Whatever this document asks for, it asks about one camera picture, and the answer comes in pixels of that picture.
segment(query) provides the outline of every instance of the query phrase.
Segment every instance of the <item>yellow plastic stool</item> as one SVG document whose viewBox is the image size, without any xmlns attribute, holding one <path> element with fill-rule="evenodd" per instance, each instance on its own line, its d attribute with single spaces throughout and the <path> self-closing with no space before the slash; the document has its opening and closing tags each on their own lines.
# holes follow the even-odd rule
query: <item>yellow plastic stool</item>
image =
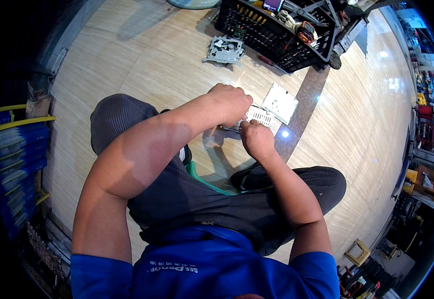
<svg viewBox="0 0 434 299">
<path fill-rule="evenodd" d="M 350 250 L 355 246 L 355 244 L 357 244 L 357 246 L 362 250 L 362 253 L 360 253 L 360 255 L 358 255 L 357 257 L 354 257 L 349 253 Z M 349 259 L 352 263 L 354 263 L 357 267 L 359 267 L 364 263 L 366 259 L 368 259 L 370 253 L 371 253 L 370 249 L 368 249 L 368 247 L 365 246 L 365 244 L 362 241 L 356 239 L 355 242 L 353 243 L 353 246 L 350 249 L 348 249 L 343 255 L 345 255 L 347 259 Z"/>
</svg>

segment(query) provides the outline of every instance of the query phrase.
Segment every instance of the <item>cable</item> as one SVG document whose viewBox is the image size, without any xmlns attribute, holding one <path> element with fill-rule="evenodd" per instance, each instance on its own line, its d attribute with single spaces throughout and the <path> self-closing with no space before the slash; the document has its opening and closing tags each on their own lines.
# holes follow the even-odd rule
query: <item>cable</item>
<svg viewBox="0 0 434 299">
<path fill-rule="evenodd" d="M 381 260 L 381 264 L 383 265 L 383 267 L 385 268 L 385 271 L 388 273 L 388 270 L 386 269 L 386 266 L 385 266 L 385 262 L 383 261 L 383 259 L 381 258 L 381 254 L 382 254 L 383 252 L 380 252 L 380 254 L 378 255 L 379 257 L 380 257 L 380 260 Z"/>
</svg>

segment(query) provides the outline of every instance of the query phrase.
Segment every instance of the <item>knee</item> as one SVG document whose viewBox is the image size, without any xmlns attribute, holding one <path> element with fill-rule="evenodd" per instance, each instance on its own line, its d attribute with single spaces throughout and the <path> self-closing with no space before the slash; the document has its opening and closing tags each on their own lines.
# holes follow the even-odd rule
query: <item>knee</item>
<svg viewBox="0 0 434 299">
<path fill-rule="evenodd" d="M 96 105 L 93 114 L 100 114 L 101 112 L 106 112 L 112 110 L 114 107 L 125 107 L 130 105 L 134 99 L 131 96 L 123 93 L 116 93 L 111 96 L 105 97 L 99 101 Z"/>
<path fill-rule="evenodd" d="M 328 172 L 328 184 L 333 187 L 336 197 L 343 198 L 347 190 L 347 180 L 345 176 L 337 169 L 326 167 Z"/>
</svg>

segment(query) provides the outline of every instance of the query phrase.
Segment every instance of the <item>smartphone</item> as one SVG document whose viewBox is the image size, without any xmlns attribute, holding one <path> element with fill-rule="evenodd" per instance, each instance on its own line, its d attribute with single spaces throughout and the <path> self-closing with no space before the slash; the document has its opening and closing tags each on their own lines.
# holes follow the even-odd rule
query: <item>smartphone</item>
<svg viewBox="0 0 434 299">
<path fill-rule="evenodd" d="M 282 7 L 284 0 L 264 0 L 262 9 L 278 12 Z"/>
</svg>

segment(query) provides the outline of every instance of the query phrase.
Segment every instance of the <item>brown marble strip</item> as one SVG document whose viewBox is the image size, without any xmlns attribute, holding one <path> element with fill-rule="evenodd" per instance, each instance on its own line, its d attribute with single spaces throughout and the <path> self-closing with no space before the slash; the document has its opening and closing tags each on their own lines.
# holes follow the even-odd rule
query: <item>brown marble strip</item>
<svg viewBox="0 0 434 299">
<path fill-rule="evenodd" d="M 275 149 L 284 161 L 288 161 L 313 114 L 325 82 L 327 81 L 330 67 L 322 73 L 316 72 L 310 67 L 305 75 L 302 86 L 297 92 L 298 106 L 293 113 L 290 123 L 280 125 L 275 134 Z"/>
</svg>

